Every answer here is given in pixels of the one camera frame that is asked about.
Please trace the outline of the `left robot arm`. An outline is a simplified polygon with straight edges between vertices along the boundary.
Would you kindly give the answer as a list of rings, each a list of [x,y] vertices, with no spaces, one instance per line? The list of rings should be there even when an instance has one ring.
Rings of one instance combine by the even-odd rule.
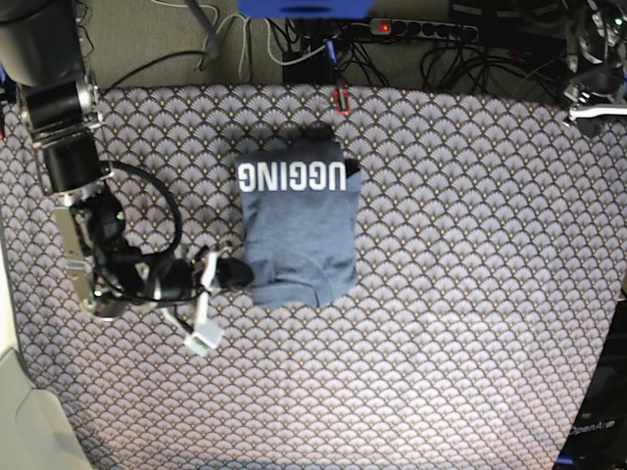
[[[595,137],[609,118],[626,116],[626,3],[576,1],[568,19],[566,122]]]

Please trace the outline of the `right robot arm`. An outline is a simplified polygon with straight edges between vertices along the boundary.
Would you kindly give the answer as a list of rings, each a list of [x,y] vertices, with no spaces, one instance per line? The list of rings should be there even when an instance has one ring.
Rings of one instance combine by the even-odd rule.
[[[252,284],[251,267],[227,250],[178,257],[183,223],[171,191],[139,167],[99,158],[100,92],[84,62],[73,1],[2,2],[1,66],[17,85],[21,119],[60,203],[55,218],[86,313],[111,321],[130,305],[205,306],[215,292]],[[125,239],[123,207],[106,181],[115,170],[149,182],[165,199],[173,236],[163,250],[145,254]]]

